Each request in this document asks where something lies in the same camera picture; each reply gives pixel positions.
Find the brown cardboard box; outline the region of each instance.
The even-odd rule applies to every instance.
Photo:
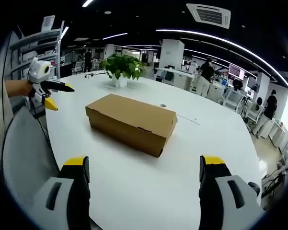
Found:
[[[177,123],[173,111],[114,94],[86,106],[86,115],[92,127],[154,157]]]

